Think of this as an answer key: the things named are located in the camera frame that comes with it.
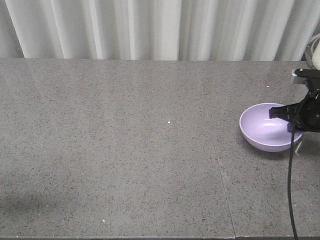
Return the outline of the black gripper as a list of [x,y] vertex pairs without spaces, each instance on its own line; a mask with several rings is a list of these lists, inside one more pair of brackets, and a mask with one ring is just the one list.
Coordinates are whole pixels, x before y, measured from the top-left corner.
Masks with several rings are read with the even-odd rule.
[[309,78],[305,84],[308,91],[299,103],[271,107],[269,118],[289,121],[288,131],[320,131],[320,79]]

